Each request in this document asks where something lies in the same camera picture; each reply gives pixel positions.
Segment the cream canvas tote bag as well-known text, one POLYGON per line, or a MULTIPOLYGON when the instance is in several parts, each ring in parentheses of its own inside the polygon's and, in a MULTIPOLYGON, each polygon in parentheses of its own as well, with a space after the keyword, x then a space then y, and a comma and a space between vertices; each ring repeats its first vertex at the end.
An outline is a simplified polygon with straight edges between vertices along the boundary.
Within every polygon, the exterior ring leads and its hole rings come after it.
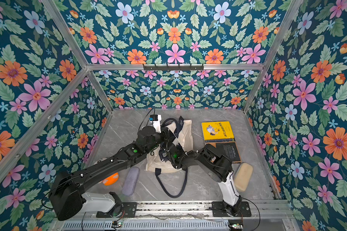
MULTIPOLYGON (((184 120, 183 117, 180 117, 179 119, 168 118, 161 123, 161 129, 162 128, 168 128, 173 133, 173 136, 174 136, 173 140, 170 140, 170 141, 173 142, 175 145, 179 143, 183 147, 183 150, 186 152, 193 150, 191 120, 184 120)), ((160 157, 159 150, 160 150, 160 146, 147 155, 146 171, 155 173, 158 183, 162 187, 163 191, 170 198, 178 198, 183 194, 185 190, 187 180, 188 180, 188 170, 184 170, 185 177, 184 177, 183 186, 180 192, 177 195, 170 194, 165 188, 159 176, 161 173, 176 173, 178 171, 181 171, 181 169, 174 169, 171 166, 170 162, 168 163, 163 162, 162 157, 160 157)))

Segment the yellow spine book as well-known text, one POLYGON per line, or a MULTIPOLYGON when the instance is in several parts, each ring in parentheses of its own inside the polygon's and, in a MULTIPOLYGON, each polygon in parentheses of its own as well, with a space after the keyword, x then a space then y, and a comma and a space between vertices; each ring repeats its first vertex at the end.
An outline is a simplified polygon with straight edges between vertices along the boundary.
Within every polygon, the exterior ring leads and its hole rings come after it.
POLYGON ((205 143, 235 141, 229 121, 202 122, 201 127, 205 143))

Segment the brown cover book barcode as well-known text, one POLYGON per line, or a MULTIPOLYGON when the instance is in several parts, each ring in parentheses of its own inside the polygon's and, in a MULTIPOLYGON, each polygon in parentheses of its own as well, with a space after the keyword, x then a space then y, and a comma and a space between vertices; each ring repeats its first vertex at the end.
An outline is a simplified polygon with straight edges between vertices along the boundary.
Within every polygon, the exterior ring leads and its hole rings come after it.
POLYGON ((235 141, 230 142, 210 142, 210 145, 219 149, 220 153, 226 156, 233 164, 242 162, 240 153, 235 141))

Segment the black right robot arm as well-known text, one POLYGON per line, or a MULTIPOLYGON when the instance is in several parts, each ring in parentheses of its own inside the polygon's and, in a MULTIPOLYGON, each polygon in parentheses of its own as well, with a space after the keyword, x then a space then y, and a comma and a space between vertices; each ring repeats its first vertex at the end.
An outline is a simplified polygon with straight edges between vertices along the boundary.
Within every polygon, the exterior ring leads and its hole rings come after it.
POLYGON ((160 168, 155 169, 155 176, 160 186, 170 198, 178 198, 183 194, 188 181, 189 167, 200 166, 220 187, 224 204, 222 211, 233 217, 240 213, 242 197, 234 186, 232 162, 219 149, 207 144, 200 150, 185 152, 180 145, 163 142, 159 152, 168 159, 174 169, 185 171, 181 191, 177 195, 172 195, 167 191, 159 177, 162 170, 160 168))

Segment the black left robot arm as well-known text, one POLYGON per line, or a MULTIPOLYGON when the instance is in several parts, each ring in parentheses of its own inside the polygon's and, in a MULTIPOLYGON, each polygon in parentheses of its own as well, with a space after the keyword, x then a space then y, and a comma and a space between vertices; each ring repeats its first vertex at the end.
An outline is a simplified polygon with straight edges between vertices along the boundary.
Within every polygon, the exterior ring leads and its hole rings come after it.
POLYGON ((137 133, 137 140, 112 157, 72 173, 57 173, 49 192, 56 218, 65 221, 81 212, 114 213, 121 206, 116 194, 88 193, 88 190, 107 177, 135 166, 162 143, 170 144, 174 139, 168 128, 156 132, 153 127, 144 127, 137 133))

